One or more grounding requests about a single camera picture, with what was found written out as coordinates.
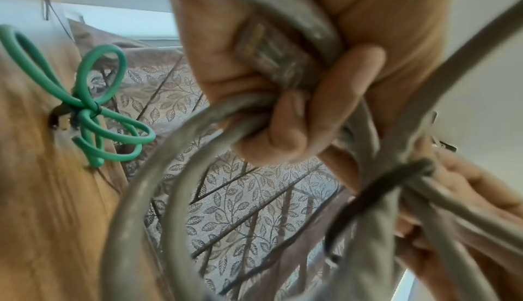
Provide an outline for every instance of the green cable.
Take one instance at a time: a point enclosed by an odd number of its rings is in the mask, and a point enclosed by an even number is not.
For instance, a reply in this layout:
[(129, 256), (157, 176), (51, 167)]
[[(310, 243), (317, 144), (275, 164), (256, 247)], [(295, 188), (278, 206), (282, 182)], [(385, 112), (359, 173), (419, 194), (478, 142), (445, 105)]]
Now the green cable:
[[(9, 25), (0, 25), (0, 41), (9, 56), (35, 83), (61, 100), (62, 105), (73, 112), (71, 119), (74, 119), (79, 125), (80, 135), (75, 136), (72, 140), (84, 152), (92, 166), (100, 167), (104, 164), (104, 160), (132, 160), (140, 154), (143, 144), (151, 142), (156, 137), (150, 126), (101, 106), (116, 94), (127, 70), (127, 60), (120, 48), (114, 45), (100, 45), (89, 51), (78, 67), (73, 89), (74, 95), (71, 95), (60, 83), (42, 53), (20, 31)], [(118, 72), (107, 91), (101, 97), (93, 99), (87, 86), (87, 77), (96, 61), (107, 53), (115, 53), (118, 56)], [(131, 135), (104, 129), (100, 125), (98, 115), (114, 119)], [(144, 131), (145, 135), (140, 136), (137, 129)], [(135, 150), (130, 154), (106, 152), (104, 139), (135, 145)]]

